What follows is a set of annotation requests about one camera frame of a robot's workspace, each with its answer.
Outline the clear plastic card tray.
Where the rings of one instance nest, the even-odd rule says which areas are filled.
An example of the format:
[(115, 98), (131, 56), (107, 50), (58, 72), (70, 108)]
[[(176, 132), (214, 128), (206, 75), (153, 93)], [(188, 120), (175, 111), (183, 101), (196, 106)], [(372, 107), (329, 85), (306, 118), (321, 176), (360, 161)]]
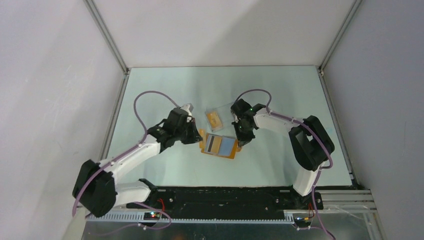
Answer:
[(216, 111), (219, 115), (219, 118), (220, 118), (222, 124), (223, 124), (223, 127), (221, 129), (216, 130), (216, 131), (212, 131), (211, 126), (210, 126), (208, 119), (206, 117), (207, 124), (209, 125), (209, 128), (213, 133), (220, 132), (220, 131), (229, 129), (230, 127), (233, 127), (232, 123), (235, 122), (235, 117), (234, 117), (234, 114), (231, 110), (231, 107), (233, 106), (233, 104), (234, 104), (234, 102), (229, 102), (227, 104), (224, 104), (224, 105), (221, 105), (221, 106), (218, 106), (218, 107), (212, 107), (212, 108), (206, 109), (205, 117), (206, 117), (206, 113)]

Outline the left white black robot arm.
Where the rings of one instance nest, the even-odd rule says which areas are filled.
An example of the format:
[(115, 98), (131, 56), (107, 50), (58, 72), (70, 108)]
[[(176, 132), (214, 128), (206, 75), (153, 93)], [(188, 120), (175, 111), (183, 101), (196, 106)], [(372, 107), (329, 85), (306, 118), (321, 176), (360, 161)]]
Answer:
[(145, 208), (156, 206), (158, 194), (148, 180), (130, 183), (121, 180), (135, 167), (176, 142), (190, 145), (202, 141), (192, 111), (190, 103), (175, 107), (166, 119), (147, 130), (145, 138), (124, 153), (99, 162), (91, 159), (84, 162), (72, 191), (75, 198), (72, 213), (76, 213), (78, 204), (98, 218), (116, 206), (133, 202), (140, 202)]

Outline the left aluminium frame rail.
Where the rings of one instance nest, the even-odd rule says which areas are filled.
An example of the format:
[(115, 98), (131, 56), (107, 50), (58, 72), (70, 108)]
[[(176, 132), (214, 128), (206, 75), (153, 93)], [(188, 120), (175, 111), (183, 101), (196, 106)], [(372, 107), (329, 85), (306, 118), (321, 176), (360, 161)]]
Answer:
[(111, 112), (111, 117), (108, 123), (107, 131), (105, 134), (105, 138), (103, 141), (103, 146), (101, 148), (101, 155), (100, 159), (103, 160), (106, 157), (108, 157), (112, 139), (114, 136), (114, 131), (116, 128), (117, 120), (119, 117), (119, 112), (122, 106), (124, 94), (126, 87), (128, 85), (128, 79), (130, 74), (130, 68), (125, 63), (125, 60), (118, 48), (118, 45), (116, 44), (116, 41), (113, 38), (113, 35), (111, 34), (102, 14), (99, 10), (97, 4), (94, 0), (83, 0), (88, 12), (90, 13), (93, 22), (97, 26), (101, 36), (103, 37), (103, 40), (105, 44), (108, 47), (109, 52), (111, 53), (112, 57), (114, 58), (115, 62), (118, 64), (120, 72), (122, 77), (119, 79), (118, 83), (118, 92), (114, 99), (114, 105)]

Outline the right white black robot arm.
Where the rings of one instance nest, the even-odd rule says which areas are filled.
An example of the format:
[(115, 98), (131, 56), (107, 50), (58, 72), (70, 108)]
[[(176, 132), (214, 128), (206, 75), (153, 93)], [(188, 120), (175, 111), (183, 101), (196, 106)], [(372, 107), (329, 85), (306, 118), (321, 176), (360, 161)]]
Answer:
[(230, 107), (234, 116), (232, 125), (241, 148), (254, 138), (254, 131), (265, 129), (275, 133), (286, 133), (300, 169), (292, 185), (291, 204), (304, 209), (311, 202), (312, 188), (324, 162), (330, 161), (335, 145), (320, 120), (311, 115), (294, 118), (271, 111), (264, 104), (251, 106), (243, 99), (236, 100)]

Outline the aluminium frame rail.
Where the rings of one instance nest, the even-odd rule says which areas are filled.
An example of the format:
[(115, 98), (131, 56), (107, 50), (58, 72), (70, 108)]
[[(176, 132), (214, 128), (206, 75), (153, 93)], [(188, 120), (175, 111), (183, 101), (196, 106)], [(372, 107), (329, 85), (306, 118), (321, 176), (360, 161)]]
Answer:
[(118, 92), (114, 99), (114, 105), (111, 112), (111, 117), (108, 123), (107, 131), (105, 134), (105, 138), (103, 141), (103, 146), (101, 148), (101, 155), (100, 159), (103, 160), (106, 157), (108, 157), (112, 139), (114, 136), (114, 131), (116, 128), (117, 120), (119, 117), (119, 112), (122, 106), (124, 94), (126, 87), (128, 85), (128, 79), (130, 74), (130, 68), (125, 63), (125, 60), (118, 48), (118, 45), (116, 44), (116, 41), (113, 38), (113, 35), (111, 34), (102, 14), (99, 10), (97, 4), (94, 0), (83, 0), (88, 12), (90, 13), (93, 22), (97, 26), (101, 36), (103, 37), (103, 40), (105, 44), (108, 47), (109, 52), (111, 53), (112, 57), (114, 58), (115, 62), (118, 64), (120, 72), (122, 77), (119, 79), (118, 83)]
[(333, 40), (331, 41), (331, 44), (328, 48), (328, 50), (326, 51), (323, 60), (321, 61), (320, 65), (317, 66), (317, 73), (319, 75), (320, 78), (320, 83), (321, 83), (321, 87), (322, 90), (324, 92), (325, 95), (325, 99), (326, 99), (326, 103), (331, 115), (331, 119), (332, 122), (334, 124), (335, 127), (335, 132), (336, 135), (338, 137), (338, 142), (340, 143), (340, 149), (341, 152), (343, 154), (343, 158), (350, 176), (350, 181), (351, 181), (351, 188), (352, 189), (362, 189), (363, 186), (358, 182), (357, 176), (355, 174), (354, 171), (354, 165), (352, 164), (351, 158), (349, 156), (349, 152), (346, 146), (346, 141), (344, 139), (343, 133), (342, 133), (342, 129), (340, 127), (340, 123), (339, 123), (339, 119), (337, 116), (337, 111), (335, 109), (335, 104), (334, 101), (332, 100), (331, 97), (331, 91), (329, 89), (329, 85), (328, 82), (326, 80), (326, 68), (329, 65), (332, 56), (334, 55), (334, 53), (336, 52), (336, 50), (338, 49), (339, 44), (341, 43), (344, 35), (346, 34), (346, 32), (348, 31), (351, 23), (354, 21), (355, 17), (357, 16), (357, 13), (359, 12), (360, 8), (362, 7), (364, 1), (363, 0), (354, 0), (346, 14), (346, 16), (343, 19), (343, 22), (341, 24), (341, 26), (339, 27), (339, 29), (336, 32), (335, 37), (333, 38)]

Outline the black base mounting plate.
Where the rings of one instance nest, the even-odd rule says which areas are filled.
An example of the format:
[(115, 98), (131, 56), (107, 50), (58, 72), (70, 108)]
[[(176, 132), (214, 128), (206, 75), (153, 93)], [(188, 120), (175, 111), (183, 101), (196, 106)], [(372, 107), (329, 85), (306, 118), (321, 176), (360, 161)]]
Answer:
[(289, 210), (323, 210), (319, 192), (300, 196), (292, 187), (159, 187), (143, 203), (171, 218), (277, 220)]

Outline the right aluminium frame rail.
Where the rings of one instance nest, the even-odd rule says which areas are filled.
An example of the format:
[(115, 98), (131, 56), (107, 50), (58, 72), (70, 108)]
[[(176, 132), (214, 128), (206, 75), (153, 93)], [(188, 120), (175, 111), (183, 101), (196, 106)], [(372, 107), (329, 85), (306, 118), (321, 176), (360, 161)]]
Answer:
[(344, 139), (343, 133), (342, 133), (342, 129), (340, 127), (340, 123), (339, 123), (339, 119), (337, 116), (337, 111), (335, 109), (335, 104), (334, 101), (332, 100), (331, 97), (331, 91), (329, 89), (329, 85), (328, 82), (326, 80), (326, 68), (329, 65), (332, 56), (334, 55), (334, 53), (336, 52), (336, 50), (338, 49), (339, 44), (341, 43), (344, 35), (346, 34), (346, 32), (348, 31), (351, 23), (354, 21), (355, 17), (357, 16), (357, 13), (359, 12), (360, 8), (362, 7), (364, 1), (363, 0), (354, 0), (346, 14), (346, 16), (343, 19), (343, 22), (341, 24), (341, 26), (339, 27), (339, 29), (336, 32), (335, 37), (333, 38), (333, 40), (331, 41), (331, 44), (328, 48), (328, 50), (326, 51), (323, 60), (321, 61), (320, 65), (317, 66), (317, 73), (319, 75), (320, 78), (320, 83), (321, 83), (321, 87), (322, 90), (324, 92), (325, 95), (325, 99), (326, 99), (326, 103), (331, 115), (331, 119), (332, 122), (334, 124), (335, 127), (335, 132), (336, 135), (338, 137), (338, 142), (340, 143), (340, 149), (341, 152), (343, 154), (343, 158), (350, 176), (350, 181), (351, 181), (351, 188), (352, 189), (362, 189), (363, 186), (358, 182), (357, 176), (355, 174), (354, 171), (354, 165), (352, 164), (351, 158), (349, 156), (349, 152), (346, 146), (346, 141)]

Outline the orange leather card holder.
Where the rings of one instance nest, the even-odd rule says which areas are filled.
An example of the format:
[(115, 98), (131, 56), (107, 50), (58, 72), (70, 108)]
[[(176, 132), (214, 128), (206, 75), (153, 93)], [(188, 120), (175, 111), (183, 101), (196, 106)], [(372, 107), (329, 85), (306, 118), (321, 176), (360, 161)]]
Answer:
[(234, 159), (242, 150), (235, 137), (223, 136), (199, 130), (202, 141), (199, 142), (201, 153), (226, 159)]

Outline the left controller circuit board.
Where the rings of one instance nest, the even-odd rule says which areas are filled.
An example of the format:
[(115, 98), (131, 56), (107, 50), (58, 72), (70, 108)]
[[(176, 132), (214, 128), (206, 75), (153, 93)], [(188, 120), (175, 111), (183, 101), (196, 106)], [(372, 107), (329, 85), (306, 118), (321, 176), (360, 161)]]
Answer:
[(160, 212), (149, 211), (143, 214), (143, 221), (159, 221), (162, 218), (162, 214)]

